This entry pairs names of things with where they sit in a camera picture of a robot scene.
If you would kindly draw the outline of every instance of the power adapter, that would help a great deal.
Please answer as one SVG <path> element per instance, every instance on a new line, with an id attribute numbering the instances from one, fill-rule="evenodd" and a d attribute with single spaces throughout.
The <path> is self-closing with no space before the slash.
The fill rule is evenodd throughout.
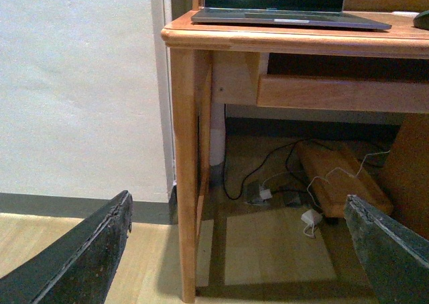
<path id="1" fill-rule="evenodd" d="M 273 197 L 273 195 L 271 194 L 271 190 L 264 189 L 262 186 L 259 186 L 259 196 L 262 200 L 268 200 Z"/>
<path id="2" fill-rule="evenodd" d="M 315 226 L 322 221 L 322 215 L 319 214 L 319 212 L 310 209 L 302 214 L 301 220 L 309 226 Z"/>

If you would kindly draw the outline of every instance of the cable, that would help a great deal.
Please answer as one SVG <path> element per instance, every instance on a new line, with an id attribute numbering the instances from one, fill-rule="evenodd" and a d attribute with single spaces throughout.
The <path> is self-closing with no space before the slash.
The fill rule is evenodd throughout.
<path id="1" fill-rule="evenodd" d="M 268 153 L 267 154 L 267 156 L 265 157 L 265 159 L 262 161 L 262 163 L 255 169 L 255 170 L 253 170 L 252 172 L 250 172 L 248 175 L 246 175 L 245 176 L 245 178 L 241 181 L 241 187 L 240 187 L 240 193 L 239 193 L 239 195 L 237 196 L 237 197 L 232 197 L 232 196 L 230 196 L 230 194 L 228 193 L 228 191 L 227 191 L 227 188 L 226 188 L 226 186 L 225 186 L 225 165 L 226 165 L 226 163 L 227 163 L 227 153 L 226 153 L 226 147 L 227 147 L 227 144 L 226 144 L 226 141 L 225 141 L 225 155 L 224 155 L 224 160 L 223 160 L 223 173 L 222 173 L 222 182 L 223 182 L 223 192 L 225 192 L 225 195 L 228 197 L 228 199 L 230 199 L 230 200 L 238 200 L 238 199 L 240 199 L 241 198 L 241 196 L 243 195 L 243 191 L 244 191 L 244 184 L 245 184 L 245 181 L 253 174 L 253 173 L 255 173 L 256 171 L 258 171 L 266 162 L 267 162 L 267 160 L 268 160 L 268 158 L 273 154 L 273 153 L 275 153 L 275 152 L 277 152 L 278 150 L 281 150 L 282 148 L 287 148 L 288 146 L 291 146 L 291 145 L 293 145 L 294 143 L 289 143 L 289 144 L 285 144 L 285 145 L 282 145 L 282 146 L 279 146 L 278 148 L 275 148 L 274 150 L 272 150 L 270 153 Z"/>
<path id="2" fill-rule="evenodd" d="M 307 231 L 309 230 L 311 228 L 311 235 L 310 234 L 307 234 Z M 314 230 L 316 229 L 316 225 L 314 225 L 314 223 L 312 224 L 312 225 L 307 225 L 305 228 L 304 228 L 304 235 L 306 235 L 307 237 L 310 237 L 310 238 L 316 238 L 316 235 L 314 235 Z"/>
<path id="3" fill-rule="evenodd" d="M 380 154 L 389 154 L 390 153 L 390 150 L 388 150 L 388 151 L 385 151 L 385 152 L 377 152 L 377 153 L 368 153 L 367 155 L 365 155 L 365 157 L 363 158 L 363 161 L 362 161 L 362 163 L 361 163 L 361 167 L 360 167 L 360 169 L 359 169 L 359 171 L 357 171 L 357 173 L 356 173 L 356 178 L 357 178 L 357 176 L 359 175 L 359 173 L 361 173 L 361 171 L 362 171 L 362 169 L 363 169 L 363 164 L 365 163 L 365 160 L 367 159 L 367 157 L 368 156 L 372 156 L 372 155 L 380 155 Z"/>
<path id="4" fill-rule="evenodd" d="M 291 176 L 292 176 L 295 180 L 297 180 L 298 182 L 300 182 L 300 183 L 301 183 L 302 185 L 304 185 L 304 186 L 306 186 L 305 181 L 304 181 L 304 180 L 302 180 L 300 177 L 296 176 L 294 173 L 292 173 L 293 171 L 291 171 L 291 170 L 290 170 L 290 168 L 289 168 L 289 166 L 288 166 L 288 163 L 289 163 L 290 156 L 292 155 L 293 151 L 295 150 L 296 145 L 297 145 L 298 143 L 300 143 L 300 142 L 309 141 L 309 140 L 311 140 L 311 139 L 310 139 L 310 138 L 304 138 L 304 139 L 302 139 L 302 140 L 298 140 L 298 141 L 296 141 L 296 142 L 294 143 L 294 145 L 292 146 L 292 149 L 290 150 L 290 152 L 289 152 L 289 154 L 288 154 L 288 157 L 286 158 L 286 161 L 285 161 L 286 170 L 287 170 L 287 171 L 289 171 L 289 172 L 291 173 Z"/>
<path id="5" fill-rule="evenodd" d="M 380 150 L 383 150 L 383 149 L 381 148 L 381 146 L 378 146 L 377 144 L 375 144 L 375 143 L 373 143 L 373 142 L 367 142 L 367 143 L 370 143 L 370 144 L 374 145 L 375 147 L 378 147 Z M 372 162 L 364 161 L 364 160 L 363 160 L 363 159 L 361 159 L 361 158 L 359 158 L 359 159 L 358 159 L 358 161 L 364 162 L 366 165 L 372 166 L 372 167 L 374 167 L 374 168 L 383 168 L 383 166 L 384 166 L 383 164 L 376 164 L 376 163 L 372 163 Z"/>
<path id="6" fill-rule="evenodd" d="M 327 150 L 335 151 L 333 148 L 331 148 L 331 147 L 329 147 L 329 146 L 327 146 L 325 144 L 322 144 L 322 143 L 320 143 L 320 142 L 318 142 L 316 140 L 310 140 L 310 142 L 315 143 L 315 144 L 317 144 L 319 146 L 322 146 L 323 148 L 326 148 Z"/>

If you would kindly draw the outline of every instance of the baseboard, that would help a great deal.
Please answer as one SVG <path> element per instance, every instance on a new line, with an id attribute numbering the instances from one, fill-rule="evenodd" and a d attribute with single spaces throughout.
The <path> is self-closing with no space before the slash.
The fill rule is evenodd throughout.
<path id="1" fill-rule="evenodd" d="M 176 200 L 172 193 L 170 203 L 133 202 L 133 222 L 170 225 L 175 220 Z M 49 197 L 45 195 L 19 195 L 0 193 L 0 212 L 49 217 L 86 218 L 105 205 L 107 200 Z"/>
<path id="2" fill-rule="evenodd" d="M 317 138 L 319 140 L 395 140 L 399 125 L 291 121 L 228 117 L 227 135 Z"/>

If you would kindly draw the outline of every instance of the desk top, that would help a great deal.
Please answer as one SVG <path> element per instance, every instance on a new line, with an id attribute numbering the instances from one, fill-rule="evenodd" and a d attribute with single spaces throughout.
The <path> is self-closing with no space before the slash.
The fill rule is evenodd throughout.
<path id="1" fill-rule="evenodd" d="M 429 59 L 429 31 L 413 27 L 412 18 L 391 13 L 347 12 L 392 25 L 382 32 L 219 26 L 193 24 L 189 11 L 166 25 L 162 38 L 171 48 L 329 56 Z"/>

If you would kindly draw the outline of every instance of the laptop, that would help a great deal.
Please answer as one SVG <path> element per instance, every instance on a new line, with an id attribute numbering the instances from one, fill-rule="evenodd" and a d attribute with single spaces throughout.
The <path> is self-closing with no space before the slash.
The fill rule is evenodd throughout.
<path id="1" fill-rule="evenodd" d="M 343 13 L 344 0 L 204 0 L 196 23 L 250 23 L 388 30 L 391 25 Z"/>

